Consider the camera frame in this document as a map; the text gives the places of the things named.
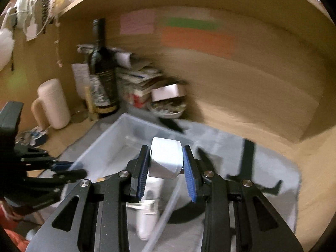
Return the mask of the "white plush hanging item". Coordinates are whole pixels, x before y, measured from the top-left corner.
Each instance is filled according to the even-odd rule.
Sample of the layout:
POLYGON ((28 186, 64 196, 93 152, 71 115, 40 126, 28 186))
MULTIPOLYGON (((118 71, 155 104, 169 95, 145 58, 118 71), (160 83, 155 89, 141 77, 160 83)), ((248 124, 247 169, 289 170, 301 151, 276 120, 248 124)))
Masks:
POLYGON ((1 30, 0 36, 0 71, 9 63, 14 49, 13 32, 8 29, 1 30))

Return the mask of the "pink sticky note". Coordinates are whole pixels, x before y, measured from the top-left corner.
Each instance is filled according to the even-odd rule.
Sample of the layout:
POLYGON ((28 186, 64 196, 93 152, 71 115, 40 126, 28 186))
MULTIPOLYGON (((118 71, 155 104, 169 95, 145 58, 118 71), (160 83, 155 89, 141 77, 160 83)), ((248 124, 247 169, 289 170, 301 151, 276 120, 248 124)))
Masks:
POLYGON ((153 34, 155 26, 155 9, 131 11, 120 16, 121 35, 153 34))

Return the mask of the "orange sticky note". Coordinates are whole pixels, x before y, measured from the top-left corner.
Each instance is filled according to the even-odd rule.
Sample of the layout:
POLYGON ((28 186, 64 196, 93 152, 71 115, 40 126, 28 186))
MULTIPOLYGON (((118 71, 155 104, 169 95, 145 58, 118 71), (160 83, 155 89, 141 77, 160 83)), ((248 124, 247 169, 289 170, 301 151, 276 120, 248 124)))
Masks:
POLYGON ((161 45, 230 58, 235 49, 235 40, 231 36, 212 31, 164 27, 162 29, 161 45))

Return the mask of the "stack of books and papers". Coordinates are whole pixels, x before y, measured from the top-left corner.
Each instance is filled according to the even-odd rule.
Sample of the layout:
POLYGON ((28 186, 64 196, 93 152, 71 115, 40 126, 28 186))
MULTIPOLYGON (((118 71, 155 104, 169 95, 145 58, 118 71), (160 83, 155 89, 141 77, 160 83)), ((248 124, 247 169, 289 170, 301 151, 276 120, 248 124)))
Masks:
POLYGON ((131 104, 143 106, 150 91, 160 86, 164 73, 154 67, 150 60, 120 48, 110 48, 116 58, 116 75, 119 94, 131 104))

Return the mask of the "white small card box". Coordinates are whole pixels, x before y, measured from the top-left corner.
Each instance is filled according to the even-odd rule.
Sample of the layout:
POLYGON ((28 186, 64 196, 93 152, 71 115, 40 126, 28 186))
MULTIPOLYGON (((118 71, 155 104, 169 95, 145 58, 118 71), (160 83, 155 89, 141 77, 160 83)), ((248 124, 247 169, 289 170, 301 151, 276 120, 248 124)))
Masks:
POLYGON ((151 99, 153 102, 184 97, 185 95, 185 87, 178 83, 166 85, 151 91, 151 99))

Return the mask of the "white handwritten paper note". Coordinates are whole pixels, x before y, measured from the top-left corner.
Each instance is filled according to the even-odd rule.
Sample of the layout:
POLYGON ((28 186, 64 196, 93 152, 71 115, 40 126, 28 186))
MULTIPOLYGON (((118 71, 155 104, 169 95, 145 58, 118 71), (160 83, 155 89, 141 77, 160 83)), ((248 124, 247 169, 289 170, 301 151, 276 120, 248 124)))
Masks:
POLYGON ((71 64, 75 87, 79 97, 85 100, 85 88, 89 85, 89 68, 87 64, 71 64))

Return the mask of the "orange cloth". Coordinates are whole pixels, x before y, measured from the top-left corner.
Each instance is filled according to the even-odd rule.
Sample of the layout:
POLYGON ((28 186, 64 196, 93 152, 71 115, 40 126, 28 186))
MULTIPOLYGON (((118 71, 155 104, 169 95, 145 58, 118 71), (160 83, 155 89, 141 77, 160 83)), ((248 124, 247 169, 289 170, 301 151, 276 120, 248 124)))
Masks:
POLYGON ((19 220, 13 219, 6 211, 3 204, 1 204, 1 226, 4 228, 6 234, 9 238, 13 241, 16 247, 25 252, 29 241, 25 239, 25 237, 21 236, 20 234, 16 233, 14 229, 17 227, 19 220))

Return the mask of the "green sticky note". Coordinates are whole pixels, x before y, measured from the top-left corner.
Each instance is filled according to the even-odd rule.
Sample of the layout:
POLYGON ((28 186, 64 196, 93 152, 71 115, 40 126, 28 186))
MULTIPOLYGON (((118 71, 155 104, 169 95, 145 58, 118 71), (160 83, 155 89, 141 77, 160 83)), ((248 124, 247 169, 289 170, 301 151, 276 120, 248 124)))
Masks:
POLYGON ((165 18, 162 20, 162 24, 168 27, 179 27, 209 31, 217 30, 219 27, 216 22, 179 17, 165 18))

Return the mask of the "white bowl of stones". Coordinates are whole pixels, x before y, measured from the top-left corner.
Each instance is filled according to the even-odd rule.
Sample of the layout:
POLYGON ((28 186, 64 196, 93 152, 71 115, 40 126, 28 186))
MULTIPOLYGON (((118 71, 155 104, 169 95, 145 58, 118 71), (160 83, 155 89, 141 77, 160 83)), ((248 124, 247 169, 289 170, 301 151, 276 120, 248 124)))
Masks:
POLYGON ((178 119, 183 115, 187 106, 181 100, 162 100, 149 102, 147 108, 158 118, 178 119))

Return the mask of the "dark wine bottle elephant label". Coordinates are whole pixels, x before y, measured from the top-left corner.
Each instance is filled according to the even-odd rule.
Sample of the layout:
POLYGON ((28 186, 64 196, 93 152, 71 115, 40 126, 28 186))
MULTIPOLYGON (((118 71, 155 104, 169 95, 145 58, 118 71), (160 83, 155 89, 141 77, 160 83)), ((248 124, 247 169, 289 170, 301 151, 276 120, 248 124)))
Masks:
POLYGON ((89 85, 96 113, 105 118, 118 112, 120 100, 117 90, 115 52, 105 44, 105 19, 93 21, 95 42, 88 58, 89 85))

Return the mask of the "white handheld massager device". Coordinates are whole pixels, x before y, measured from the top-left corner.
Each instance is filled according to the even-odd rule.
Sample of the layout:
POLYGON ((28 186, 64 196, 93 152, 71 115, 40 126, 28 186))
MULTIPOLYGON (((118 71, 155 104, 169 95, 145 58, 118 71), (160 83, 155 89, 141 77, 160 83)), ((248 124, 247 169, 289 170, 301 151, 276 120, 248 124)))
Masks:
POLYGON ((159 219, 159 201, 163 180, 148 177, 145 193, 138 203, 127 203, 127 225, 129 231, 137 234, 142 241, 147 241, 159 219))

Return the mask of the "grey black patterned mat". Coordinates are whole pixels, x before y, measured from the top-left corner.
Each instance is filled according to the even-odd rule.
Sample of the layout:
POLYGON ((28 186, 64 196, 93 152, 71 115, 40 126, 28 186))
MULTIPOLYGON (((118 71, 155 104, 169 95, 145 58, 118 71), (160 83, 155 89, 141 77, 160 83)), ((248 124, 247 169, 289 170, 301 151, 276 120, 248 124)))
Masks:
MULTIPOLYGON (((249 140, 192 123, 197 147, 191 150, 205 164, 209 196, 198 204, 190 201, 178 213, 186 222, 203 217, 199 251, 301 251, 294 220, 267 198, 282 198, 279 191, 288 183, 289 171, 253 178, 259 161, 280 168, 282 158, 249 140)), ((126 167, 96 183, 86 176, 70 185, 27 250, 131 251, 126 204, 139 201, 128 195, 131 174, 126 167)))

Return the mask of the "blue cartoon sticker card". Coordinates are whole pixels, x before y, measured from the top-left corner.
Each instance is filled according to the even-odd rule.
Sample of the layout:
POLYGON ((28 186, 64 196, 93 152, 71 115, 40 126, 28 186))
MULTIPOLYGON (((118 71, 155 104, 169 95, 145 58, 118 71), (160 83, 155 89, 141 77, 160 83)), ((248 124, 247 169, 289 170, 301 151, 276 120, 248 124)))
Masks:
POLYGON ((48 140, 48 129, 43 130, 39 126, 19 133, 15 138, 15 143, 24 146, 39 147, 45 144, 48 140))

